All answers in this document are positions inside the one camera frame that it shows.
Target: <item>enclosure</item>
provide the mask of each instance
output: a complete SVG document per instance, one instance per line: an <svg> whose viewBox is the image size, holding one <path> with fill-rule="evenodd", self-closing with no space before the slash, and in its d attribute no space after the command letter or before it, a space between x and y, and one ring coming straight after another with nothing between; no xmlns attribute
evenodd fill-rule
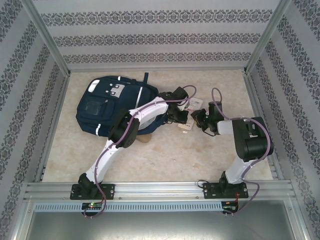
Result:
<svg viewBox="0 0 320 240"><path fill-rule="evenodd" d="M319 4L1 1L0 239L320 239ZM232 165L234 137L195 124L162 125L119 153L97 219L80 214L90 200L70 199L107 140L77 123L86 88L145 72L160 93L194 85L208 109L217 87L228 117L263 118L274 151L246 175L260 190L239 215L221 213L234 198L206 199L197 185Z"/></svg>

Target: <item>patterned wallpaper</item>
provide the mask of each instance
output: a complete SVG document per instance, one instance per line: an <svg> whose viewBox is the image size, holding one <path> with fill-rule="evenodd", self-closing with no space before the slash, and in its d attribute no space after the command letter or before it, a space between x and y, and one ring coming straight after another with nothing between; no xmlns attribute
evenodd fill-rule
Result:
<svg viewBox="0 0 320 240"><path fill-rule="evenodd" d="M244 67L279 0L35 0L71 70Z"/></svg>
<svg viewBox="0 0 320 240"><path fill-rule="evenodd" d="M37 174L65 78L21 2L0 3L0 240Z"/></svg>
<svg viewBox="0 0 320 240"><path fill-rule="evenodd" d="M311 239L320 239L319 16L316 0L292 1L251 72Z"/></svg>

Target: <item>backpack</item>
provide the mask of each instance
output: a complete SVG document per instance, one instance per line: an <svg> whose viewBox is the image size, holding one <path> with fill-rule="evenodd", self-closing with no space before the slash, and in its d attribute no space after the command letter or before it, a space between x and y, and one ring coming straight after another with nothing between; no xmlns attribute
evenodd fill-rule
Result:
<svg viewBox="0 0 320 240"><path fill-rule="evenodd" d="M76 109L76 120L87 133L107 137L121 109L138 108L155 99L158 89L147 84L148 73L143 81L123 76L103 76L91 81ZM138 131L138 135L153 133L168 121L167 114L158 115Z"/></svg>

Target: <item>metal base plate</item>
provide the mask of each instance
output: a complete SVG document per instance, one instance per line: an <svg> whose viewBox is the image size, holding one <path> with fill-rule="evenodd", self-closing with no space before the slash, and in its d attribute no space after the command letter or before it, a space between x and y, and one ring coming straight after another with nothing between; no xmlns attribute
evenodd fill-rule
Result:
<svg viewBox="0 0 320 240"><path fill-rule="evenodd" d="M239 184L230 184L223 192L220 190L218 182L203 183L203 193L205 199L247 199L249 197L247 185L245 182Z"/></svg>
<svg viewBox="0 0 320 240"><path fill-rule="evenodd" d="M115 196L115 185L114 184L100 184L102 191L105 194L106 200L113 200ZM71 200L101 200L102 194L97 191L94 197L88 196L79 184L73 184L70 193Z"/></svg>

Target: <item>beige floor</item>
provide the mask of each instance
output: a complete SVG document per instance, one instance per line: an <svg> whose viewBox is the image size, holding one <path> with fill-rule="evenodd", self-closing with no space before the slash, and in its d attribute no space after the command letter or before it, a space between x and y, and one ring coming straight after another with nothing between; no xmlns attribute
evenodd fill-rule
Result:
<svg viewBox="0 0 320 240"><path fill-rule="evenodd" d="M80 174L95 162L106 138L82 132L76 121L77 105L89 82L97 77L127 76L142 81L143 72L72 73L56 129L44 182L77 182ZM223 94L223 112L230 117L253 117L253 110L240 70L153 71L149 81L160 92L193 84L195 97L203 99L208 109L211 88ZM107 171L107 182L197 181L218 180L236 156L234 139L228 135L210 137L195 125L185 133L176 124L164 125L150 142L135 141L118 155ZM248 173L248 180L272 180L267 160Z"/></svg>

